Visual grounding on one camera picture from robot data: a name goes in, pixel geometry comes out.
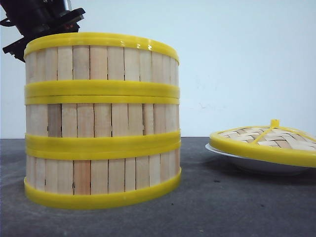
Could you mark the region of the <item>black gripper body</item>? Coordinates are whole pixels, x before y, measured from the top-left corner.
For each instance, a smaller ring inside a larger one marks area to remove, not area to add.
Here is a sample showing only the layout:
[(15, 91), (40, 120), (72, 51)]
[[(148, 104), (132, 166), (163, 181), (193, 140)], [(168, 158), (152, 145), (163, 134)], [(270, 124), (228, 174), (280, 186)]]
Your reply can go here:
[(25, 61), (24, 50), (30, 41), (48, 35), (78, 32), (78, 21), (83, 19), (85, 13), (83, 8), (58, 13), (52, 7), (9, 7), (4, 10), (6, 18), (2, 20), (2, 25), (15, 26), (23, 37), (3, 47), (3, 52), (22, 62)]

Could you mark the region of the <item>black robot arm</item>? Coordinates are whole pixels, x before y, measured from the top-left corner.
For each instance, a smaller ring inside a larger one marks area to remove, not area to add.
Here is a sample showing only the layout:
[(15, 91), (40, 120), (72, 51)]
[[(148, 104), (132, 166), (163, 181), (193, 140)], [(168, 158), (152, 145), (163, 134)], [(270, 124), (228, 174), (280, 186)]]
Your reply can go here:
[(0, 4), (6, 13), (0, 25), (14, 26), (23, 36), (3, 51), (22, 62), (30, 41), (47, 35), (78, 32), (78, 21), (85, 14), (83, 8), (72, 9), (69, 0), (2, 0)]

